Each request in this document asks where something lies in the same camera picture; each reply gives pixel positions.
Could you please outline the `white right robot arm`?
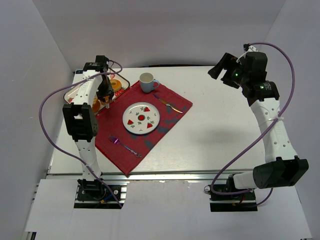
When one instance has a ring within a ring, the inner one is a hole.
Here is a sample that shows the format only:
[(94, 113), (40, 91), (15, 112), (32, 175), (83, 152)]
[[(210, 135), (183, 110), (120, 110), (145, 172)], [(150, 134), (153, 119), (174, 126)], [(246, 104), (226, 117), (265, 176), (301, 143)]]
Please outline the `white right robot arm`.
[(292, 97), (288, 97), (284, 107), (280, 107), (280, 94), (276, 84), (266, 79), (268, 58), (258, 51), (253, 43), (243, 46), (244, 54), (236, 57), (225, 53), (215, 67), (208, 71), (217, 79), (222, 70), (221, 81), (232, 88), (241, 89), (253, 112), (260, 136), (231, 160), (223, 170), (242, 157), (259, 141), (263, 141), (265, 163), (255, 166), (250, 172), (236, 173), (228, 177), (223, 196), (239, 195), (254, 189), (272, 189), (294, 186), (309, 169), (306, 159), (299, 158), (288, 137), (283, 113)]

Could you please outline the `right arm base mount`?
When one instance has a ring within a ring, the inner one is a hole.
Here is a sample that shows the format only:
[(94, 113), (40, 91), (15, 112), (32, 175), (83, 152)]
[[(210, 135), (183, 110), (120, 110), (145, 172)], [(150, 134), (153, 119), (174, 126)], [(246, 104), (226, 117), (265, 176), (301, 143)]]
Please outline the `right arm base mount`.
[(206, 185), (203, 190), (210, 195), (209, 204), (212, 213), (233, 213), (233, 212), (257, 212), (256, 195), (253, 191), (239, 193), (242, 190), (236, 189), (233, 179), (234, 174), (230, 174), (224, 184), (215, 184), (213, 189), (219, 193), (231, 193), (233, 195), (221, 195), (211, 191), (210, 185)]

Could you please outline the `red placemat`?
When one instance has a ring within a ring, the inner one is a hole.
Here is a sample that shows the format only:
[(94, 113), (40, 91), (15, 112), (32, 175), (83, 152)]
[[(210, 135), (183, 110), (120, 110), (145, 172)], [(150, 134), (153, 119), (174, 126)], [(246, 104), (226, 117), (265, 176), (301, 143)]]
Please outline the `red placemat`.
[[(156, 107), (159, 111), (159, 123), (148, 117), (139, 122), (139, 112), (128, 120), (123, 120), (125, 110), (139, 102)], [(121, 172), (128, 175), (192, 105), (191, 101), (162, 84), (156, 90), (145, 93), (136, 82), (111, 103), (108, 109), (97, 115), (98, 134), (95, 146)]]

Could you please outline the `sesame bun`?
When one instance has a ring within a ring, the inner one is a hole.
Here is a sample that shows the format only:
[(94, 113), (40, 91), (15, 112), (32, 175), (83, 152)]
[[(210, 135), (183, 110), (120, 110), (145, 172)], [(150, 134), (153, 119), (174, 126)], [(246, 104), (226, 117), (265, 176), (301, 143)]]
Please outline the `sesame bun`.
[(100, 100), (100, 104), (105, 106), (107, 103), (105, 101), (103, 101), (103, 100)]

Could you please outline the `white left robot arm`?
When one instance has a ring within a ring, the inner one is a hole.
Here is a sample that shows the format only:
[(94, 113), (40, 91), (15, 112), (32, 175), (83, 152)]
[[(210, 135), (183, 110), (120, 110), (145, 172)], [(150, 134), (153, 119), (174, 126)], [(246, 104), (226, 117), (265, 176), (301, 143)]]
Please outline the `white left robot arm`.
[(95, 98), (108, 106), (114, 96), (110, 79), (105, 74), (108, 69), (109, 59), (104, 55), (87, 62), (82, 72), (86, 82), (79, 87), (71, 103), (62, 108), (67, 133), (74, 140), (81, 159), (80, 193), (94, 200), (102, 200), (108, 194), (107, 187), (101, 183), (102, 171), (97, 161), (95, 138), (99, 127), (93, 110)]

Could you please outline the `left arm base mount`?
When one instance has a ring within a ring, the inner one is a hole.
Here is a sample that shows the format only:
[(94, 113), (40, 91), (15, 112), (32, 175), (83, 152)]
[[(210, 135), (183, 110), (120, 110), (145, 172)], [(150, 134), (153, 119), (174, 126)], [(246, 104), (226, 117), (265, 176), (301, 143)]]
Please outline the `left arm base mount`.
[(121, 209), (124, 205), (127, 187), (125, 185), (79, 185), (75, 195), (74, 209)]

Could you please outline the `strawberry pattern tray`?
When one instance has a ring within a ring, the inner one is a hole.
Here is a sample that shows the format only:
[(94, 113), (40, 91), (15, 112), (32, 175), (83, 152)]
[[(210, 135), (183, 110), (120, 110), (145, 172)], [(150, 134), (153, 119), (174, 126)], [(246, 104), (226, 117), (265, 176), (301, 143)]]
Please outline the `strawberry pattern tray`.
[[(111, 80), (111, 79), (116, 79), (116, 80), (119, 80), (119, 81), (121, 82), (121, 84), (122, 84), (122, 88), (121, 88), (119, 91), (114, 92), (114, 97), (113, 97), (113, 99), (109, 102), (109, 104), (110, 104), (110, 103), (114, 102), (115, 99), (118, 98), (118, 97), (119, 97), (126, 89), (128, 89), (131, 85), (130, 85), (130, 82), (129, 82), (127, 79), (123, 78), (123, 77), (122, 77), (121, 75), (119, 75), (119, 74), (111, 74), (111, 75), (109, 75), (108, 77), (109, 77), (109, 80)], [(76, 71), (75, 71), (75, 74), (74, 74), (73, 80), (74, 80), (74, 82), (77, 82), (77, 83), (80, 82), (81, 80), (83, 80), (83, 70), (76, 70)], [(78, 84), (77, 86), (74, 86), (73, 88), (71, 88), (70, 90), (68, 90), (68, 91), (64, 94), (63, 98), (64, 98), (64, 100), (65, 100), (68, 104), (70, 104), (70, 103), (72, 102), (72, 100), (74, 99), (74, 97), (77, 95), (80, 87), (81, 87), (81, 84)], [(100, 111), (101, 111), (102, 109), (104, 109), (104, 108), (105, 108), (105, 106), (100, 104), (100, 110), (99, 110), (98, 112), (100, 112)]]

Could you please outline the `white strawberry plate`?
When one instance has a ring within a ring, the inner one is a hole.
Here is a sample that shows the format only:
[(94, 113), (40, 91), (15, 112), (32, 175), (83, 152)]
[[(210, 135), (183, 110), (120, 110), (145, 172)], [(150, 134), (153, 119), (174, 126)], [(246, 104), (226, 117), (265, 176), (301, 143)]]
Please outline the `white strawberry plate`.
[(128, 106), (122, 115), (122, 123), (134, 135), (146, 135), (157, 128), (160, 112), (151, 103), (136, 102)]

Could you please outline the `iridescent fork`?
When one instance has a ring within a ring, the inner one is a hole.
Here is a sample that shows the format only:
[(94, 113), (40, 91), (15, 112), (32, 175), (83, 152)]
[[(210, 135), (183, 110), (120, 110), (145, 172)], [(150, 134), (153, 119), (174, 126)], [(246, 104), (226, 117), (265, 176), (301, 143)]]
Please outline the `iridescent fork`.
[(133, 155), (135, 155), (137, 158), (141, 158), (142, 155), (133, 149), (129, 148), (128, 146), (124, 145), (117, 137), (110, 135), (108, 139), (115, 145), (119, 145), (130, 151)]

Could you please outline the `blue white mug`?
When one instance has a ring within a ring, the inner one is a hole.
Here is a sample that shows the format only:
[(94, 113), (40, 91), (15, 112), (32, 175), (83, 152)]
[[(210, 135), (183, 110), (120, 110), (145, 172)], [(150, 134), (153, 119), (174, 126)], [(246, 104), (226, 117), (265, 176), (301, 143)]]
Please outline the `blue white mug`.
[(160, 86), (160, 82), (149, 72), (142, 73), (139, 76), (139, 83), (144, 93), (150, 93)]

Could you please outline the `metal tongs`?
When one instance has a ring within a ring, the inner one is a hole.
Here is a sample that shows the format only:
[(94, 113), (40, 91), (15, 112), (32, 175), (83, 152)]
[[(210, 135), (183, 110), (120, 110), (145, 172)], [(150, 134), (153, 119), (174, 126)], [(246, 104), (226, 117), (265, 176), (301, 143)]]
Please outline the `metal tongs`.
[(105, 99), (105, 107), (108, 109), (110, 107), (109, 96), (106, 96), (104, 99)]

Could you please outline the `iridescent knife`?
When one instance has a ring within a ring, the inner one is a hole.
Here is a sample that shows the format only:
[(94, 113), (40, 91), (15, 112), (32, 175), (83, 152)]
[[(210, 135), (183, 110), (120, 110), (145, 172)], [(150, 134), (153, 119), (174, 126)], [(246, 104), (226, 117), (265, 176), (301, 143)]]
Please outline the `iridescent knife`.
[(172, 110), (174, 110), (177, 113), (183, 114), (183, 112), (179, 109), (177, 109), (176, 107), (174, 107), (173, 105), (171, 105), (170, 103), (168, 103), (167, 101), (163, 100), (162, 98), (160, 98), (158, 95), (153, 94), (153, 96), (159, 100), (161, 103), (163, 103), (165, 106), (171, 108)]

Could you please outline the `round sugared cake bread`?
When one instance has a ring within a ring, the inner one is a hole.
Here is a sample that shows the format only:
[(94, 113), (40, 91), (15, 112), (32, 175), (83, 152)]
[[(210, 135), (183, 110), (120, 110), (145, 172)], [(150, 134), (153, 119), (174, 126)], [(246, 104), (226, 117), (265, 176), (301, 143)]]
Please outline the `round sugared cake bread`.
[(100, 101), (99, 101), (97, 98), (95, 98), (95, 99), (93, 100), (93, 103), (92, 103), (92, 110), (93, 110), (93, 112), (94, 112), (95, 114), (98, 113), (99, 110), (100, 110), (100, 107), (101, 107)]

